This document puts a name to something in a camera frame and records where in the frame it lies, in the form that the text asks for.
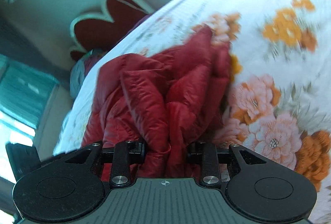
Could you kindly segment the white floral bed sheet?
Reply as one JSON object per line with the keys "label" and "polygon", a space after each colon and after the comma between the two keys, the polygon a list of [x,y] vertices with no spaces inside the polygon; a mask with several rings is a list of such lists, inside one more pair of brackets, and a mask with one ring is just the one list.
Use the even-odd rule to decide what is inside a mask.
{"label": "white floral bed sheet", "polygon": [[330,0],[172,0],[88,73],[54,154],[81,146],[99,69],[123,54],[153,56],[200,27],[231,42],[233,81],[212,135],[306,176],[318,200],[313,223],[330,223]]}

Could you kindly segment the side window with blinds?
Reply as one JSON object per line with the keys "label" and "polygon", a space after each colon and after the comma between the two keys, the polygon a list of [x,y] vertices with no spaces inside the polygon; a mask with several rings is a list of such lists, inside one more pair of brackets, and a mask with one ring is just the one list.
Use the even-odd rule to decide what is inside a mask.
{"label": "side window with blinds", "polygon": [[1,55],[1,112],[37,129],[54,87],[52,76]]}

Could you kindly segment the red heart-shaped headboard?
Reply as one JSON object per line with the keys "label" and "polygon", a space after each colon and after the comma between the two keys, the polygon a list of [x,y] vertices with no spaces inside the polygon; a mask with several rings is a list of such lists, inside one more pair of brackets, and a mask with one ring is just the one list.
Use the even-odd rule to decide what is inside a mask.
{"label": "red heart-shaped headboard", "polygon": [[86,12],[70,24],[74,61],[98,48],[110,51],[154,9],[145,0],[101,0],[99,12]]}

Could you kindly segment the red puffer jacket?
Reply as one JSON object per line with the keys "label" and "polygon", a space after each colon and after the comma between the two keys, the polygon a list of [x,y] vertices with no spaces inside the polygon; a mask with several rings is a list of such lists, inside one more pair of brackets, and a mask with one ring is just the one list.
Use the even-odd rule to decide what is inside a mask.
{"label": "red puffer jacket", "polygon": [[186,148],[218,125],[231,72],[229,43],[214,45],[212,35],[203,27],[184,45],[104,64],[82,146],[143,139],[149,150],[132,167],[134,176],[196,177],[200,170],[185,162]]}

